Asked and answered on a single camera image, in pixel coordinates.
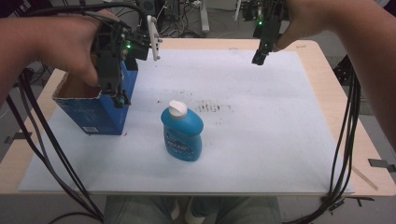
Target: white paper sheet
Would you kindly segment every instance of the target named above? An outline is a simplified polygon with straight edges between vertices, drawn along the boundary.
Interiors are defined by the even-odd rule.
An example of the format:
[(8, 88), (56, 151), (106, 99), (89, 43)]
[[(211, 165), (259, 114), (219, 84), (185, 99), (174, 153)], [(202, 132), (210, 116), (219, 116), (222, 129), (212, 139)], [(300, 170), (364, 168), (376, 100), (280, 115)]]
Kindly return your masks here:
[[(123, 135), (86, 135), (59, 107), (49, 125), (90, 192), (326, 193), (335, 143), (298, 55), (272, 53), (263, 66), (250, 63), (253, 55), (162, 49), (158, 62), (138, 61)], [(196, 162), (165, 149), (160, 116), (173, 99), (204, 121)], [(73, 186), (44, 137), (55, 170)], [(33, 157), (20, 190), (61, 188)]]

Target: wire bundle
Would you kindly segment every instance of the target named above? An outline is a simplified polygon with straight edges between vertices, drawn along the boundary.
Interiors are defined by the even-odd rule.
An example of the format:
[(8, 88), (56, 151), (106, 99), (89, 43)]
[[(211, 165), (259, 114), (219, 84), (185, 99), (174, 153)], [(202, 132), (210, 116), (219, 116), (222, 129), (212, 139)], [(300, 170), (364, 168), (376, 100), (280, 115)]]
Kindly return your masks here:
[[(178, 21), (164, 21), (166, 23), (164, 26), (161, 24), (159, 26), (160, 37), (171, 37), (171, 38), (184, 38), (186, 36), (191, 36), (193, 38), (203, 38), (201, 35), (196, 34), (194, 31), (190, 30), (189, 27), (198, 21), (189, 21), (188, 15), (193, 11), (198, 10), (194, 8), (189, 1), (183, 2), (183, 7), (180, 11), (181, 15), (173, 14), (178, 18)], [(162, 14), (172, 14), (168, 8), (166, 8), (166, 2), (164, 9), (161, 10)]]
[(140, 27), (145, 30), (148, 29), (148, 22), (146, 20), (145, 13), (140, 7), (132, 3), (107, 3), (107, 4), (97, 4), (97, 5), (50, 7), (50, 8), (44, 8), (37, 11), (33, 11), (25, 15), (25, 17), (50, 16), (59, 13), (77, 13), (81, 15), (89, 15), (94, 18), (96, 17), (104, 18), (106, 15), (96, 13), (96, 11), (106, 8), (113, 8), (113, 7), (128, 7), (132, 11), (136, 11), (139, 14), (139, 19), (141, 21)]
[[(351, 73), (351, 81), (349, 83), (349, 92), (348, 98), (346, 102), (346, 112), (344, 115), (344, 120), (340, 132), (340, 136), (338, 138), (337, 148), (335, 150), (334, 159), (332, 163), (332, 177), (330, 183), (330, 189), (326, 198), (324, 198), (322, 205), (311, 215), (306, 217), (301, 217), (299, 219), (283, 222), (284, 224), (294, 224), (294, 223), (302, 223), (308, 224), (316, 218), (320, 217), (324, 212), (328, 209), (331, 209), (338, 202), (343, 199), (343, 193), (347, 188), (347, 184), (349, 182), (349, 178), (352, 172), (352, 152), (353, 152), (353, 143), (355, 139), (355, 131), (358, 125), (359, 120), (359, 110), (361, 106), (361, 84), (356, 77), (356, 74), (351, 67), (349, 72)], [(344, 150), (344, 158), (342, 160), (342, 168), (341, 172), (338, 176), (337, 181), (334, 183), (335, 176), (335, 165), (338, 159), (338, 153), (340, 150), (340, 146), (343, 140), (344, 134), (346, 135), (345, 141), (345, 150)]]
[[(35, 96), (33, 94), (32, 88), (30, 86), (29, 81), (26, 79), (26, 77), (22, 74), (20, 75), (20, 85), (21, 85), (21, 99), (23, 102), (23, 106), (26, 109), (26, 112), (28, 114), (29, 119), (32, 121), (32, 124), (35, 128), (35, 132), (38, 138), (38, 142), (39, 145), (41, 146), (41, 150), (40, 151), (34, 144), (32, 138), (30, 137), (26, 126), (23, 123), (23, 120), (21, 118), (21, 115), (17, 109), (17, 107), (14, 105), (12, 99), (10, 98), (10, 96), (7, 97), (7, 103), (9, 105), (9, 108), (11, 109), (11, 111), (13, 112), (17, 122), (19, 123), (21, 130), (29, 144), (29, 146), (32, 148), (32, 150), (34, 151), (34, 153), (37, 155), (37, 157), (43, 161), (43, 163), (45, 164), (45, 166), (47, 167), (47, 169), (49, 170), (49, 172), (53, 175), (53, 177), (55, 178), (55, 180), (59, 183), (59, 185), (62, 187), (62, 189), (73, 199), (75, 200), (78, 204), (80, 204), (89, 214), (86, 214), (85, 216), (88, 217), (92, 217), (97, 219), (100, 222), (103, 222), (103, 214), (101, 213), (101, 211), (99, 210), (99, 208), (95, 205), (95, 203), (92, 201), (89, 192), (84, 188), (81, 180), (78, 178), (76, 172), (74, 171), (73, 167), (71, 166), (70, 162), (68, 161), (68, 159), (66, 158), (66, 156), (64, 155), (64, 152), (62, 151), (58, 141), (56, 140), (52, 130), (50, 129), (50, 126), (48, 125), (48, 123), (46, 122), (46, 119), (44, 118), (44, 115), (42, 114), (37, 101), (35, 100)], [(72, 178), (73, 182), (76, 184), (76, 186), (79, 189), (79, 192), (82, 194), (82, 196), (80, 196), (76, 191), (74, 191), (73, 189), (71, 189), (66, 183), (64, 183), (62, 181), (62, 179), (56, 174), (56, 172), (54, 171), (51, 163), (50, 163), (50, 159), (48, 157), (47, 151), (44, 147), (40, 132), (38, 130), (37, 124), (35, 122), (35, 119), (33, 118), (32, 114), (30, 113), (29, 110), (29, 105), (27, 103), (26, 100), (26, 96), (33, 108), (33, 110), (35, 111), (38, 119), (40, 120), (44, 131), (47, 133), (47, 136), (49, 137), (49, 140), (51, 141), (54, 150), (56, 151), (56, 153), (58, 154), (60, 160), (62, 161), (64, 168), (66, 169), (67, 173), (69, 173), (70, 177)]]

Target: bottle label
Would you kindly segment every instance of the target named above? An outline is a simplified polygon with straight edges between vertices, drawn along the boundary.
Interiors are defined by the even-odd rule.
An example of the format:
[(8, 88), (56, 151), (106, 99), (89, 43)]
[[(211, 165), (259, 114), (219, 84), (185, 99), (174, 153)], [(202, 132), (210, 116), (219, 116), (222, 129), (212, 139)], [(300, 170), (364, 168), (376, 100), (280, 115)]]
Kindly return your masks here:
[(169, 135), (169, 133), (165, 136), (165, 144), (172, 148), (172, 150), (178, 154), (190, 155), (193, 154), (193, 150)]

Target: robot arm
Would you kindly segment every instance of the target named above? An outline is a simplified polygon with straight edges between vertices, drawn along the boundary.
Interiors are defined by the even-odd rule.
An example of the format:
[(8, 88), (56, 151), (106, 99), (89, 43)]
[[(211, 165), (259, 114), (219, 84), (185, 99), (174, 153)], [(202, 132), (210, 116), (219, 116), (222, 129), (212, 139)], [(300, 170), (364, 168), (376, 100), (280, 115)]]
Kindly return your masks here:
[(128, 70), (137, 69), (135, 59), (146, 60), (149, 48), (152, 48), (154, 61), (158, 56), (159, 43), (157, 30), (148, 16), (149, 31), (140, 27), (132, 32), (122, 22), (102, 21), (92, 44), (92, 62), (98, 74), (102, 94), (109, 95), (115, 107), (129, 105), (125, 91), (122, 89), (122, 72), (120, 62), (124, 61)]
[(260, 45), (253, 56), (252, 63), (263, 65), (265, 58), (273, 50), (279, 38), (281, 22), (289, 20), (285, 4), (286, 0), (251, 0), (241, 4), (246, 21), (256, 18), (253, 37), (260, 39)]

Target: jeans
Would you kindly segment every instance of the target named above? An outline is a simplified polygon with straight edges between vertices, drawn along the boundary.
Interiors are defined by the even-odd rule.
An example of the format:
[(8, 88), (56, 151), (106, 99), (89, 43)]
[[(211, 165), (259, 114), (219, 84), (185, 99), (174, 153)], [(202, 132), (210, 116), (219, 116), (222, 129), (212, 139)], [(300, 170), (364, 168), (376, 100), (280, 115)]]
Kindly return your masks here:
[[(172, 224), (175, 205), (171, 196), (107, 196), (105, 224)], [(281, 223), (276, 197), (194, 197), (191, 212), (218, 213), (216, 224)]]

